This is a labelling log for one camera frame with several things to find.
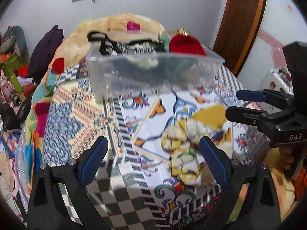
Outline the person's right hand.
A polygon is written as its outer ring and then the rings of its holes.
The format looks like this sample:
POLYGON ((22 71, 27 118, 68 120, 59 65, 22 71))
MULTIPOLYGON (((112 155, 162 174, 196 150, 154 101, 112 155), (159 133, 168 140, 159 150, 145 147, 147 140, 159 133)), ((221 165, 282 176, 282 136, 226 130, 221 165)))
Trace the person's right hand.
POLYGON ((280 153, 280 165, 284 170, 288 170, 291 167, 291 164, 294 162, 294 157, 292 146, 283 146, 279 148, 280 153))

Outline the orange sleeve forearm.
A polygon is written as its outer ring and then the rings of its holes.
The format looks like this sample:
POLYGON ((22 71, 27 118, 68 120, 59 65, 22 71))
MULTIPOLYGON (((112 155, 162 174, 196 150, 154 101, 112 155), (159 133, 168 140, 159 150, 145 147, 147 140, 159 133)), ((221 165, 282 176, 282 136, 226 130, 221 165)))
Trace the orange sleeve forearm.
POLYGON ((305 167, 302 167, 300 169, 298 177, 294 179, 292 182, 295 187, 295 199, 300 200, 304 196, 307 186, 307 176, 306 176, 305 167))

